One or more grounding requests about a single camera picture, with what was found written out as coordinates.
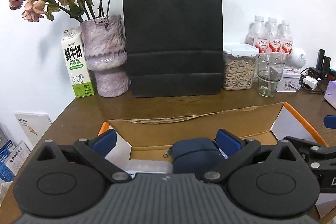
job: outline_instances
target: round black joint cover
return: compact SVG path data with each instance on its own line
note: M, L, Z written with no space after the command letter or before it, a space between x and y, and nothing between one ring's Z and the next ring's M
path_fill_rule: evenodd
M307 166L277 160L243 167L228 181L232 199L258 216L285 219L309 212L320 187Z
M105 192L100 173L69 162L40 163L24 170L14 185L20 209L46 218L76 215L94 206Z

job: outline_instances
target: open cardboard box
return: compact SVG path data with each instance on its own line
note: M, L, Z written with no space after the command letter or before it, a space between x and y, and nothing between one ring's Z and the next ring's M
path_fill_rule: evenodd
M174 117L150 120L110 120L105 122L100 134L114 128L131 144L130 159L166 160L166 151L177 141L206 137L214 139L218 129L224 128L244 139L253 137L262 144L275 145L285 136L303 138L328 146L316 130L288 103L247 107L198 116ZM336 215L336 194L321 194L317 203L322 218L327 224ZM312 216L320 218L315 210Z

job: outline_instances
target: white wall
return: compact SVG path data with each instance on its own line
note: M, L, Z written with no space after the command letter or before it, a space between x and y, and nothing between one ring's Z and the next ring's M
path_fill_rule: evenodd
M9 9L8 0L0 6L0 122L16 142L28 143L15 111L47 113L54 121L74 98L60 40L62 30L77 21L59 12L53 23L29 23L21 19L22 10ZM122 0L112 0L110 13L122 13ZM336 0L223 0L224 41L243 42L255 14L288 20L295 46L307 53L307 66L315 65L324 48L336 68Z

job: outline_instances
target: gray ribbed panel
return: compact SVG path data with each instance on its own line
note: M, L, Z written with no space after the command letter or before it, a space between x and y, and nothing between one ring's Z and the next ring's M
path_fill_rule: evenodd
M317 224L309 216L268 220L236 207L219 185L193 174L138 174L114 184L93 208L64 219L22 216L16 224Z

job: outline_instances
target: pink rose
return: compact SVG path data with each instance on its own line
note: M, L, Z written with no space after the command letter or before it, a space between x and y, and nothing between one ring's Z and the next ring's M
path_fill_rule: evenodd
M44 18L42 14L46 14L44 11L44 1L38 0L33 2L32 0L28 0L25 4L25 11L22 14L22 18L27 20L28 22L38 22L40 18Z
M23 5L23 1L26 1L26 0L9 0L10 9L13 11L13 10L17 10L21 8Z

